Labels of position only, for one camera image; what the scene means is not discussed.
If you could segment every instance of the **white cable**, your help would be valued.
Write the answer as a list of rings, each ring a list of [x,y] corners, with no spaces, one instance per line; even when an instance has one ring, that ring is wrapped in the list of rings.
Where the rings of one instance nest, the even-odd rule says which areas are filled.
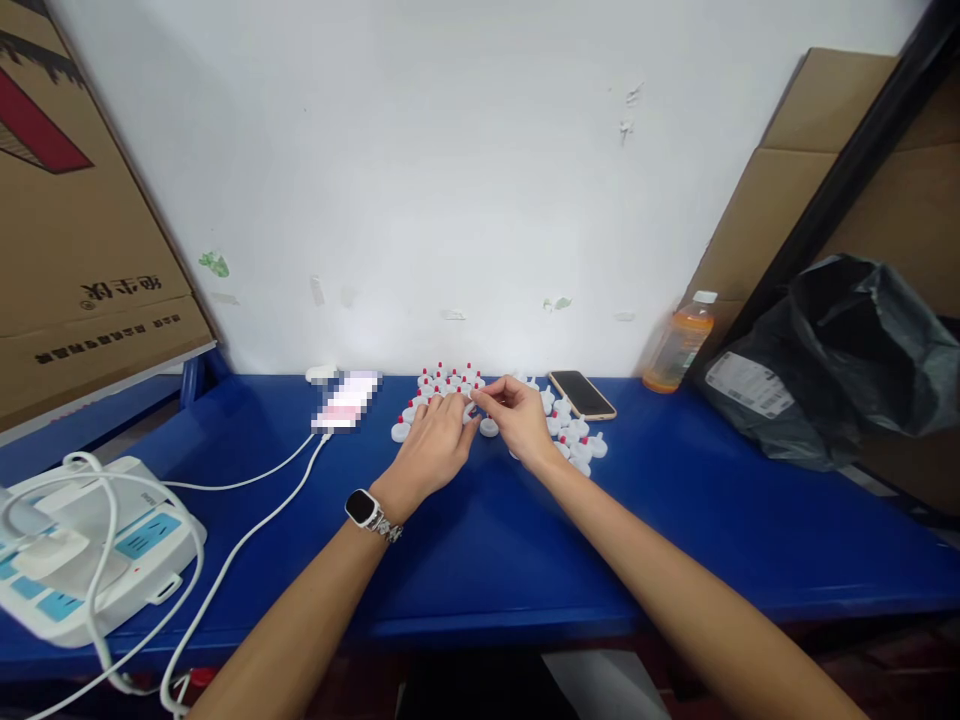
[[[189,519],[192,516],[190,515],[186,506],[180,501],[180,498],[178,498],[175,493],[173,493],[171,490],[165,487],[165,485],[169,484],[174,487],[186,487],[186,488],[200,489],[200,490],[229,490],[235,487],[248,485],[252,482],[256,482],[257,480],[263,479],[267,475],[270,475],[271,473],[274,473],[280,468],[287,465],[303,450],[303,448],[307,446],[307,443],[310,442],[312,437],[313,437],[313,433],[310,434],[310,436],[303,442],[302,445],[300,445],[299,448],[297,448],[296,451],[294,451],[293,455],[291,455],[289,458],[287,458],[282,463],[280,463],[280,465],[276,466],[269,472],[266,472],[250,480],[246,480],[241,483],[236,483],[234,485],[226,485],[226,486],[220,486],[220,487],[207,487],[202,485],[189,485],[187,483],[159,483],[155,480],[140,477],[137,475],[128,475],[126,473],[116,473],[116,472],[106,472],[103,470],[101,470],[100,472],[72,473],[69,477],[51,478],[44,482],[31,484],[31,486],[25,490],[22,490],[17,493],[12,493],[11,497],[7,500],[7,502],[4,503],[2,507],[0,507],[0,531],[8,534],[8,536],[10,537],[22,537],[23,533],[19,532],[10,521],[10,512],[12,511],[13,506],[17,502],[25,498],[26,496],[32,495],[34,492],[36,492],[40,488],[48,487],[51,485],[62,485],[79,478],[95,478],[95,479],[101,479],[101,480],[105,480],[105,479],[129,480],[131,482],[140,483],[141,485],[147,485],[148,487],[152,487],[156,491],[160,492],[161,495],[163,495],[167,500],[169,500],[170,503],[175,508],[180,510],[184,514],[184,516]],[[261,527],[266,525],[270,520],[276,517],[276,515],[279,514],[280,511],[283,510],[293,500],[293,498],[297,495],[297,493],[300,492],[300,489],[303,487],[303,485],[306,483],[307,478],[310,476],[310,471],[313,469],[313,463],[320,452],[320,448],[322,448],[327,443],[330,437],[331,435],[329,434],[323,436],[322,440],[320,441],[320,444],[317,446],[317,449],[314,451],[313,455],[311,456],[310,462],[307,464],[307,469],[303,475],[303,478],[301,478],[300,483],[297,485],[294,491],[287,497],[286,500],[284,500],[280,504],[279,507],[277,507],[276,510],[274,510],[267,517],[261,520],[246,535],[244,535],[243,538],[240,539],[240,542],[238,542],[237,545],[233,548],[230,555],[227,557],[227,560],[225,561],[223,568],[220,571],[220,575],[217,577],[213,587],[210,590],[210,593],[207,595],[203,605],[201,606],[199,612],[197,613],[197,616],[194,618],[193,623],[188,628],[187,633],[186,635],[184,635],[183,640],[177,646],[174,652],[174,656],[171,658],[171,661],[167,666],[167,670],[164,672],[163,682],[160,687],[161,703],[165,708],[170,710],[170,712],[174,713],[175,715],[186,714],[187,712],[189,712],[190,708],[184,705],[181,705],[179,702],[175,703],[173,701],[173,698],[170,697],[169,682],[173,674],[173,667],[176,664],[176,661],[179,659],[180,654],[183,652],[183,649],[186,647],[186,643],[189,641],[190,637],[193,635],[193,632],[196,630],[196,626],[199,624],[200,620],[202,619],[203,613],[206,612],[206,609],[209,606],[210,601],[213,599],[214,593],[216,592],[217,588],[219,588],[220,583],[223,581],[223,577],[226,574],[226,570],[229,568],[230,563],[233,561],[233,558],[235,557],[236,553],[246,543],[246,541],[250,539],[250,537],[257,530],[259,530]],[[107,492],[107,497],[109,501],[110,491],[112,490],[112,487],[107,489],[108,487],[109,486],[105,480],[104,489]],[[116,673],[117,670],[123,667],[123,665],[125,665],[134,655],[140,652],[151,640],[153,640],[153,638],[155,638],[160,633],[161,630],[163,630],[164,627],[166,627],[167,623],[173,618],[173,616],[183,606],[184,602],[186,602],[187,598],[190,596],[190,593],[193,591],[193,588],[196,586],[197,580],[199,580],[200,578],[200,573],[203,570],[203,560],[204,560],[203,540],[200,538],[200,534],[197,531],[197,528],[194,525],[194,523],[187,522],[186,527],[187,527],[187,530],[190,532],[190,535],[194,541],[194,545],[196,546],[196,549],[197,549],[197,564],[196,564],[196,567],[194,568],[193,575],[190,578],[190,582],[187,584],[187,587],[184,589],[183,594],[177,599],[173,607],[170,608],[170,612],[168,612],[163,617],[163,619],[161,619],[160,622],[153,628],[153,630],[147,633],[147,635],[144,636],[144,638],[139,643],[137,643],[126,655],[124,655],[122,658],[117,660],[110,667],[104,669],[104,671],[100,673],[100,675],[93,678],[90,682],[88,682],[86,685],[84,685],[79,690],[74,692],[72,695],[64,698],[57,704],[52,705],[51,707],[37,713],[36,715],[32,715],[31,717],[27,718],[27,720],[43,720],[44,718],[50,717],[54,713],[59,712],[60,710],[67,707],[75,700],[77,700],[78,698],[88,693],[90,690],[92,690],[94,687],[100,684],[104,679],[109,678],[111,675]],[[105,558],[108,557],[109,555],[110,549],[112,548],[112,543],[105,542],[103,547],[104,547],[104,550],[103,550],[103,553],[101,554],[101,563],[105,564],[106,563]],[[95,575],[94,580],[99,582],[99,577]],[[155,690],[149,691],[146,694],[150,694],[151,692],[156,692],[156,691]]]
[[[144,636],[144,638],[140,642],[134,645],[134,647],[126,655],[124,655],[122,658],[117,660],[113,665],[111,665],[109,668],[104,670],[97,677],[93,678],[93,680],[88,682],[86,685],[84,685],[82,688],[77,690],[75,693],[73,693],[69,697],[64,698],[63,700],[58,702],[56,705],[52,705],[51,707],[48,707],[46,710],[43,710],[42,712],[39,712],[36,715],[30,716],[27,720],[43,720],[43,718],[50,717],[54,713],[60,712],[63,708],[67,707],[67,705],[72,703],[74,700],[85,695],[94,687],[99,685],[103,680],[108,678],[111,673],[114,673],[117,670],[119,670],[121,667],[123,667],[130,660],[130,658],[132,658],[134,655],[140,652],[146,646],[147,643],[153,640],[153,638],[155,638],[160,633],[160,631],[163,630],[164,627],[166,627],[167,623],[170,622],[170,619],[177,613],[177,611],[183,606],[183,603],[186,602],[187,598],[190,596],[190,593],[193,591],[194,586],[197,584],[197,580],[199,580],[200,578],[200,572],[203,570],[203,557],[204,557],[203,540],[200,538],[200,533],[197,531],[196,525],[190,521],[191,515],[187,511],[186,506],[184,506],[184,504],[180,501],[180,498],[178,498],[171,490],[168,490],[167,488],[165,488],[163,485],[161,485],[155,480],[143,478],[138,475],[128,475],[126,473],[115,473],[115,472],[104,472],[104,471],[101,471],[99,473],[83,472],[83,473],[73,473],[69,477],[65,477],[65,478],[64,477],[51,478],[44,482],[38,483],[36,485],[32,485],[26,490],[21,490],[20,492],[12,494],[9,500],[7,500],[7,502],[4,503],[3,507],[0,508],[0,529],[2,529],[4,532],[7,532],[7,533],[11,533],[11,531],[13,531],[11,533],[12,537],[22,536],[22,533],[16,532],[10,523],[10,511],[13,509],[13,506],[19,500],[21,500],[22,498],[24,498],[25,496],[27,496],[28,494],[34,492],[39,488],[47,487],[48,485],[62,485],[64,483],[70,482],[71,480],[76,480],[78,478],[110,478],[112,480],[129,480],[131,482],[137,482],[137,483],[140,483],[141,485],[146,485],[148,487],[151,487],[155,491],[161,493],[164,497],[167,498],[167,500],[170,501],[170,503],[177,510],[182,512],[184,514],[184,517],[187,519],[185,526],[189,531],[191,537],[193,538],[193,542],[197,548],[197,565],[193,571],[193,576],[190,578],[189,584],[187,585],[186,589],[184,589],[183,594],[177,599],[177,602],[174,603],[172,608],[170,608],[170,612],[168,612],[163,617],[163,619],[159,623],[157,623],[156,627],[154,627],[153,630],[147,633],[146,636]],[[111,542],[104,543],[103,545],[104,553],[105,554],[109,553],[112,547],[113,547],[113,543]]]
[[[180,682],[183,684],[180,685],[180,694],[177,695],[177,702],[182,703],[184,696],[187,694],[187,688],[190,687],[190,676],[193,674],[193,669],[191,668],[186,675],[180,678],[177,682],[173,684],[176,687]],[[183,720],[183,715],[177,715],[173,713],[173,720]]]
[[[263,475],[257,475],[255,478],[250,478],[249,480],[244,480],[243,482],[234,483],[233,485],[214,485],[214,486],[191,485],[190,483],[174,483],[174,482],[169,482],[169,483],[165,482],[163,484],[166,485],[167,487],[182,487],[182,488],[187,488],[189,490],[208,490],[208,491],[233,490],[234,488],[243,487],[244,485],[249,485],[250,483],[256,482],[257,480],[263,480],[263,478],[267,477],[267,475],[272,475],[277,470],[284,467],[287,463],[289,463],[297,455],[299,455],[303,451],[303,449],[309,444],[309,442],[313,440],[314,437],[315,435],[313,433],[310,433],[309,435],[307,435],[307,439],[303,441],[303,444],[300,447],[298,447],[296,450],[293,451],[293,455],[291,455],[282,463],[277,465],[273,470],[267,470],[267,472],[263,473]]]
[[[100,461],[96,456],[91,455],[90,453],[85,452],[73,452],[67,455],[63,459],[63,464],[67,465],[73,460],[82,460],[87,465],[90,466],[91,471],[100,472],[103,470],[103,466],[100,464]],[[101,477],[99,480],[94,481],[99,482],[104,491],[107,493],[107,505],[109,506],[110,519],[107,524],[107,542],[110,542],[110,538],[114,538],[117,535],[117,524],[119,523],[119,513],[120,508],[117,504],[117,495],[116,491],[113,489],[113,483],[106,478]],[[103,636],[103,633],[100,632],[100,628],[96,624],[96,612],[95,605],[96,599],[100,595],[100,579],[103,577],[103,571],[107,567],[107,560],[110,554],[106,552],[100,553],[100,562],[97,564],[97,569],[93,574],[93,578],[90,580],[90,584],[87,586],[87,594],[84,598],[84,625],[87,628],[87,633],[90,635],[90,640],[93,643],[94,650],[97,653],[97,659],[100,661],[100,669],[106,670],[108,667],[113,665],[113,656],[110,654],[110,648],[107,645],[107,641]],[[125,695],[150,695],[156,690],[141,690],[140,688],[134,687],[131,685],[127,678],[124,678],[116,673],[110,673],[107,676],[107,679],[110,681],[110,684],[113,685],[117,690],[124,693]]]
[[[320,444],[317,445],[317,449],[313,451],[313,455],[310,456],[310,462],[307,463],[307,469],[303,473],[303,477],[300,479],[300,482],[293,489],[287,499],[284,500],[280,505],[277,506],[276,510],[267,515],[263,520],[254,525],[250,530],[247,531],[247,534],[240,538],[240,542],[233,546],[233,550],[230,551],[230,554],[227,555],[227,559],[223,563],[223,567],[220,568],[220,574],[217,575],[217,579],[213,581],[213,585],[210,587],[210,591],[207,593],[207,597],[203,599],[203,604],[200,605],[200,609],[197,611],[196,616],[193,618],[193,622],[190,623],[190,627],[187,628],[187,631],[183,634],[183,638],[180,640],[180,644],[177,645],[176,649],[173,651],[173,655],[170,658],[170,662],[167,663],[167,669],[163,673],[163,679],[160,681],[160,702],[163,704],[163,707],[169,710],[174,715],[186,715],[190,712],[190,708],[186,705],[182,705],[179,702],[175,701],[170,696],[170,680],[173,677],[174,668],[177,665],[177,661],[180,659],[180,654],[183,652],[184,648],[187,646],[187,643],[190,642],[190,638],[193,637],[194,631],[197,629],[197,626],[200,624],[200,621],[203,619],[204,613],[207,611],[207,608],[210,606],[210,602],[213,600],[214,595],[216,595],[217,590],[220,588],[220,583],[223,582],[223,578],[227,574],[227,570],[230,569],[230,564],[233,562],[233,559],[237,556],[237,553],[240,552],[240,549],[246,544],[253,535],[268,522],[273,520],[280,512],[289,505],[293,499],[297,496],[297,493],[300,492],[300,489],[307,482],[307,478],[310,477],[310,471],[313,470],[313,463],[317,459],[317,455],[320,454],[321,448],[327,444],[327,441],[332,437],[329,433],[324,435],[320,440]]]

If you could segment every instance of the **smartwatch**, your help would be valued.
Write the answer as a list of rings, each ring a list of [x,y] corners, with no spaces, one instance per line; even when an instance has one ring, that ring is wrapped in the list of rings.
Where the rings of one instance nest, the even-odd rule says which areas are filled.
[[[366,490],[354,490],[347,498],[343,509],[358,527],[370,532],[383,535],[388,542],[395,543],[400,539],[403,527],[394,525],[383,516],[380,503]]]

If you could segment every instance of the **green stain on wall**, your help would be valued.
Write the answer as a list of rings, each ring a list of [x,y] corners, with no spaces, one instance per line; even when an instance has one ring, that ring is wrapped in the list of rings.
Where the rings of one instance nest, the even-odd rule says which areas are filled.
[[[227,277],[230,275],[230,268],[227,267],[227,261],[223,259],[223,255],[204,253],[200,256],[199,262],[204,267],[210,268],[210,272],[217,277]]]

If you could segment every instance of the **white wall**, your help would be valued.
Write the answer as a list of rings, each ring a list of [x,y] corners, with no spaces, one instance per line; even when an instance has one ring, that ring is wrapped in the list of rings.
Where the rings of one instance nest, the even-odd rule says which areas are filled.
[[[926,0],[53,4],[237,370],[625,375],[807,48]]]

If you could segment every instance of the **black plastic bag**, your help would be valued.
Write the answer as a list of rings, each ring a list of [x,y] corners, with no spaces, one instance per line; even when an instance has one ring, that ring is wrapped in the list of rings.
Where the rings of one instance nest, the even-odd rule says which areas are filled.
[[[957,424],[958,375],[960,343],[896,272],[835,255],[697,380],[768,457],[833,470],[856,459],[861,433]]]

